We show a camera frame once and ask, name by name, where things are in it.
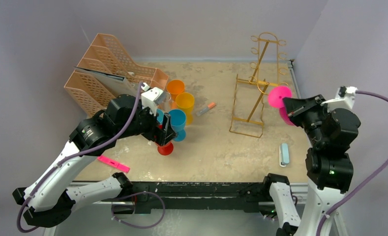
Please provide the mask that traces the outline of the red wine glass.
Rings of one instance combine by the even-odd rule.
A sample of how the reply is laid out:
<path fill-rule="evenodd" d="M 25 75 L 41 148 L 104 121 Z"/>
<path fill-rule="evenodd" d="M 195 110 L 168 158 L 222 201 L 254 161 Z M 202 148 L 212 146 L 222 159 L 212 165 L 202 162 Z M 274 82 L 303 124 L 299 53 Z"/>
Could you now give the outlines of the red wine glass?
<path fill-rule="evenodd" d="M 164 146 L 157 147 L 158 153 L 164 156 L 170 155 L 173 152 L 173 150 L 174 150 L 174 145 L 172 142 L 168 142 Z"/>

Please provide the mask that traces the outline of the blue wine glass front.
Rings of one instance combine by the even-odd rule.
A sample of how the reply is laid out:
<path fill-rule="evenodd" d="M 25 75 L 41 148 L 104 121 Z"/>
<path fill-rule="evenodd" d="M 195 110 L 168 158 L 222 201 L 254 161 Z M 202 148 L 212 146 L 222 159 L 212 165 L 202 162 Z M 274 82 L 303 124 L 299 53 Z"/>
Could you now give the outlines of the blue wine glass front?
<path fill-rule="evenodd" d="M 156 119 L 159 122 L 159 124 L 162 124 L 163 118 L 164 118 L 164 112 L 161 109 L 157 109 L 156 112 L 157 112 Z"/>

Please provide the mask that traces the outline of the blue wine glass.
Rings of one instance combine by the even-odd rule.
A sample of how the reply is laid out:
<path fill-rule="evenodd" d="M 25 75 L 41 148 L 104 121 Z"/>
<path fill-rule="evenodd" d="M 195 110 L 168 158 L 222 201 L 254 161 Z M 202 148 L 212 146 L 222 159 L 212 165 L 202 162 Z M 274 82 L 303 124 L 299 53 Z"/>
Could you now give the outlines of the blue wine glass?
<path fill-rule="evenodd" d="M 164 118 L 164 112 L 161 109 L 157 109 L 156 112 L 157 112 L 156 119 L 159 122 L 159 124 L 162 124 L 163 118 Z"/>
<path fill-rule="evenodd" d="M 168 113 L 170 115 L 170 124 L 172 129 L 176 132 L 175 142 L 182 142 L 186 138 L 186 115 L 180 109 L 172 109 Z"/>

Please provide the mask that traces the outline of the magenta wine glass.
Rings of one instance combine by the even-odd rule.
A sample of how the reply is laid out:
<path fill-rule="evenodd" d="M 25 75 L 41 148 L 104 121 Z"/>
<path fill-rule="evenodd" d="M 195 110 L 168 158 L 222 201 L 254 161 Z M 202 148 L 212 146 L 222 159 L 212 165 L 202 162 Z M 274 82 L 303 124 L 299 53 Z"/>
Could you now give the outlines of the magenta wine glass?
<path fill-rule="evenodd" d="M 291 98 L 292 91 L 287 86 L 278 86 L 273 88 L 268 95 L 268 103 L 271 107 L 277 108 L 280 117 L 287 124 L 294 126 L 290 121 L 283 102 L 283 98 Z"/>

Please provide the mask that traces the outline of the yellow wine glass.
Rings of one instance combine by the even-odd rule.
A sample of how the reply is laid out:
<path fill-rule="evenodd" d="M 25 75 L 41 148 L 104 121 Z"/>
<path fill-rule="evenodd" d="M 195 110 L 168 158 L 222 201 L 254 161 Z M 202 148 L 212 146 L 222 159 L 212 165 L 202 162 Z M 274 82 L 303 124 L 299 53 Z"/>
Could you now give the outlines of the yellow wine glass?
<path fill-rule="evenodd" d="M 192 111 L 195 105 L 195 98 L 188 92 L 180 93 L 176 97 L 176 105 L 186 115 L 186 125 L 190 125 L 193 121 Z"/>

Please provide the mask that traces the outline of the clear wine glass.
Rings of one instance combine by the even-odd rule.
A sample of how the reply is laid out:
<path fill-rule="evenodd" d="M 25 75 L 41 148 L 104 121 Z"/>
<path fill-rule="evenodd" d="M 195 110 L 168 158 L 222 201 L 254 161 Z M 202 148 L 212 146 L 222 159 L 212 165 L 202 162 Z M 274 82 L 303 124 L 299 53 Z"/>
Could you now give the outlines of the clear wine glass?
<path fill-rule="evenodd" d="M 165 98 L 164 98 L 164 101 L 162 103 L 162 108 L 165 112 L 168 112 L 169 110 L 172 109 L 172 97 L 171 97 L 171 94 L 168 93 L 168 92 L 164 92 L 164 95 L 165 95 Z"/>

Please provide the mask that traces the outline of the orange wine glass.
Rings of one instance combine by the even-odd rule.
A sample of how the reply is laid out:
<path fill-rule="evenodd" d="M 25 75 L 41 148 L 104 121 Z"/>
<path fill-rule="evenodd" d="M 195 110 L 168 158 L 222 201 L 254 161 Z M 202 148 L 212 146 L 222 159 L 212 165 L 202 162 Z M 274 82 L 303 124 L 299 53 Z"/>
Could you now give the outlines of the orange wine glass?
<path fill-rule="evenodd" d="M 176 97 L 185 91 L 185 84 L 181 80 L 171 80 L 166 86 L 167 92 L 171 95 L 171 109 L 176 109 Z"/>

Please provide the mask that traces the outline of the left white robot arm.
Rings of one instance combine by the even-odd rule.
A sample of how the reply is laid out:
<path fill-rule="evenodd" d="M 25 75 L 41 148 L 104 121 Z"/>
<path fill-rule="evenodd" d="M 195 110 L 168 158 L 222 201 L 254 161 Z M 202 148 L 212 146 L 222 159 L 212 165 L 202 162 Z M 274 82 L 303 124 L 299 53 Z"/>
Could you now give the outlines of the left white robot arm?
<path fill-rule="evenodd" d="M 123 172 L 81 187 L 70 184 L 87 165 L 113 148 L 118 139 L 141 135 L 160 147 L 169 146 L 177 135 L 171 126 L 173 120 L 165 113 L 158 121 L 155 108 L 144 106 L 139 96 L 123 94 L 112 99 L 106 109 L 79 123 L 57 159 L 35 183 L 13 191 L 13 198 L 21 207 L 18 230 L 26 232 L 22 221 L 29 225 L 29 231 L 51 228 L 92 203 L 137 198 L 133 183 Z"/>

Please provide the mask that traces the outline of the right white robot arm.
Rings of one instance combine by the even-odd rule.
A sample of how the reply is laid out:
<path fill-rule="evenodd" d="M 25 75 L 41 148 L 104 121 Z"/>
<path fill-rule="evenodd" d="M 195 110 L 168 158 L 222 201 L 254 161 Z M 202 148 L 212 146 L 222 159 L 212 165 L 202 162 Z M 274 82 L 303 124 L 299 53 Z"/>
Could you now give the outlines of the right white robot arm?
<path fill-rule="evenodd" d="M 352 112 L 355 97 L 285 97 L 281 103 L 289 121 L 305 131 L 311 144 L 305 159 L 308 190 L 304 212 L 298 215 L 286 176 L 268 174 L 261 193 L 274 202 L 278 236 L 328 235 L 329 216 L 334 205 L 344 199 L 354 173 L 347 151 L 361 125 Z"/>

